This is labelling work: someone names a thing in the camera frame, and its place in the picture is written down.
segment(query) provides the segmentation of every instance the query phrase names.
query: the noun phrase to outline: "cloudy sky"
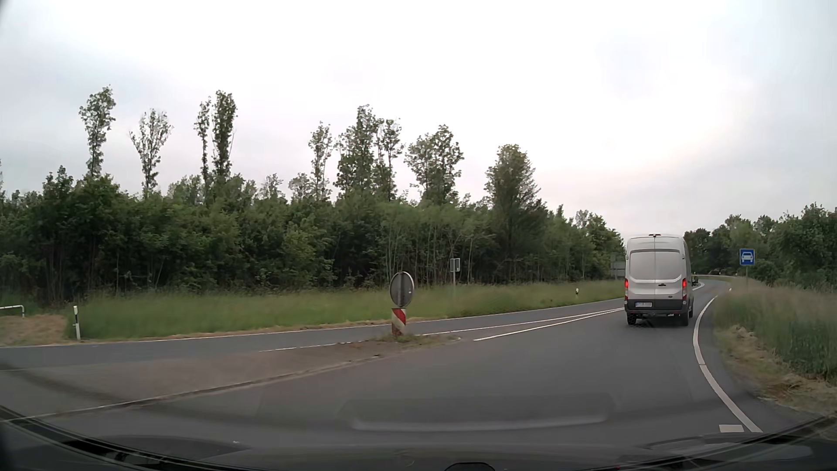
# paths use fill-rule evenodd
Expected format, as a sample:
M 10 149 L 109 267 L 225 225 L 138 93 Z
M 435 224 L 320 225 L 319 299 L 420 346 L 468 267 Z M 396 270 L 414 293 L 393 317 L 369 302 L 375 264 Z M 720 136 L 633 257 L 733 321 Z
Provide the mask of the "cloudy sky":
M 317 123 L 337 134 L 369 104 L 404 140 L 447 124 L 462 194 L 483 196 L 498 146 L 517 143 L 550 208 L 591 210 L 623 234 L 833 208 L 836 27 L 828 0 L 7 0 L 0 170 L 24 191 L 59 165 L 82 175 L 78 108 L 110 84 L 104 170 L 140 189 L 128 132 L 155 107 L 174 126 L 166 188 L 198 172 L 192 123 L 220 89 L 239 107 L 234 171 L 257 181 L 307 171 Z M 333 180 L 336 156 L 328 168 Z M 413 175 L 396 170 L 406 189 Z

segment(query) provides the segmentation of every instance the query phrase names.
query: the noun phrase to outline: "distant car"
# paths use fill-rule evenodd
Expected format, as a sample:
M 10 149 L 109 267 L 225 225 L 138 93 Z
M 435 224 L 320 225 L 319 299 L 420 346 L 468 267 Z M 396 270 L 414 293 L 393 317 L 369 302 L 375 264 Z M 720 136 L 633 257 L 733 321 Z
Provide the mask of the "distant car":
M 648 234 L 626 243 L 624 309 L 628 325 L 638 318 L 673 316 L 689 325 L 695 306 L 689 247 L 678 235 Z

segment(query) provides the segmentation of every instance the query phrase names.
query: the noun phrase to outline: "blue road sign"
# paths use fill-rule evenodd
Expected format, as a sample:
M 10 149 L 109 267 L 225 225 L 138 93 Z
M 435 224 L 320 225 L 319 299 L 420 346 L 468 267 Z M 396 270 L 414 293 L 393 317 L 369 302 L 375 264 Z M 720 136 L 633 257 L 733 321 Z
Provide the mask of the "blue road sign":
M 742 266 L 756 264 L 756 250 L 755 249 L 738 249 L 738 261 Z

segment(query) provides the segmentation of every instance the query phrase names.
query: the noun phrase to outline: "van rear window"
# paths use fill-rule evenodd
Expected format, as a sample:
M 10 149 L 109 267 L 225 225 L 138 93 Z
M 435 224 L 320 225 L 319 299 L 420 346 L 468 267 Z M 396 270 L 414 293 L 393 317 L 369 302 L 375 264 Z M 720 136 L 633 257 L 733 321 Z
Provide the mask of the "van rear window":
M 654 252 L 642 251 L 630 254 L 628 269 L 634 280 L 654 279 Z
M 674 251 L 657 251 L 657 280 L 683 277 L 683 255 Z

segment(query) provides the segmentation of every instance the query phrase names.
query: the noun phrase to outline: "road sign back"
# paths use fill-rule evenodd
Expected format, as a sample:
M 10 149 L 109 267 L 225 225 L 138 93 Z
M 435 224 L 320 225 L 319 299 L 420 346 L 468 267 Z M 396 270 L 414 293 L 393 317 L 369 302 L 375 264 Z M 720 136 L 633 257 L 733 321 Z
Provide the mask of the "road sign back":
M 415 284 L 413 277 L 407 272 L 398 272 L 389 282 L 389 297 L 398 308 L 406 308 L 410 301 L 413 300 L 413 291 L 415 291 Z
M 743 267 L 756 264 L 756 249 L 738 249 L 738 261 Z

